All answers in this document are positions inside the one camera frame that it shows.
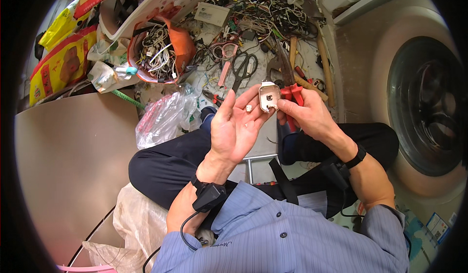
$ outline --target scissors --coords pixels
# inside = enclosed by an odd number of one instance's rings
[[[284,98],[288,101],[295,101],[299,106],[304,106],[304,100],[302,99],[301,90],[302,86],[297,86],[297,83],[294,79],[293,68],[289,59],[286,57],[284,48],[281,45],[281,42],[277,39],[276,44],[278,47],[278,57],[281,64],[281,71],[283,73],[284,88],[281,89],[281,94],[284,95]],[[292,132],[296,131],[296,126],[294,125],[294,120],[290,115],[286,115],[288,120],[289,128]]]
[[[242,63],[239,65],[237,69],[235,69],[236,61],[242,60]],[[233,60],[233,73],[235,76],[235,81],[233,84],[234,92],[237,92],[237,89],[241,85],[241,82],[252,76],[254,72],[257,70],[258,60],[257,56],[254,54],[247,54],[247,52],[240,52],[238,53]]]

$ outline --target wooden stick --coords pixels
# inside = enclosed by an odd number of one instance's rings
[[[297,37],[293,36],[289,40],[290,46],[289,46],[289,62],[291,63],[291,68],[294,71],[294,67],[296,65],[296,46],[297,46]]]
[[[294,74],[294,80],[296,81],[297,84],[299,84],[303,88],[316,91],[320,95],[320,98],[322,99],[322,101],[324,102],[328,101],[329,98],[326,94],[318,90],[317,87],[313,86],[312,84],[308,83],[307,81],[299,77],[299,75]]]
[[[320,34],[320,25],[317,23],[317,28],[319,30],[317,35],[317,47],[319,48],[320,56],[322,57],[323,65],[323,74],[325,76],[325,85],[327,87],[328,93],[328,106],[334,107],[335,105],[335,96],[333,91],[333,81],[331,80],[330,65],[328,64],[327,51],[325,50],[325,45],[323,44],[322,35]]]

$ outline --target knee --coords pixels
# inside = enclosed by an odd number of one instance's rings
[[[148,168],[148,158],[143,157],[142,153],[144,150],[140,150],[130,159],[128,164],[128,177],[130,183],[137,189],[140,190],[143,181],[144,171]]]
[[[375,123],[379,130],[380,145],[386,149],[386,153],[389,159],[393,162],[398,155],[398,136],[396,132],[387,124]]]

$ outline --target beige board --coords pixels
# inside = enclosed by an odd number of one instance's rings
[[[15,117],[21,188],[56,264],[69,263],[129,182],[137,123],[136,107],[112,93],[52,101]],[[108,235],[119,247],[118,235]]]

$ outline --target yellow bag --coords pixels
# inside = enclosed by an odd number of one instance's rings
[[[69,36],[75,28],[79,27],[78,23],[81,24],[80,21],[84,22],[88,18],[89,12],[79,19],[73,17],[78,1],[79,0],[73,1],[57,16],[39,41],[39,45],[43,46],[48,52],[60,41]]]
[[[96,43],[96,29],[93,25],[67,37],[39,62],[30,78],[29,105],[86,76],[86,56]]]

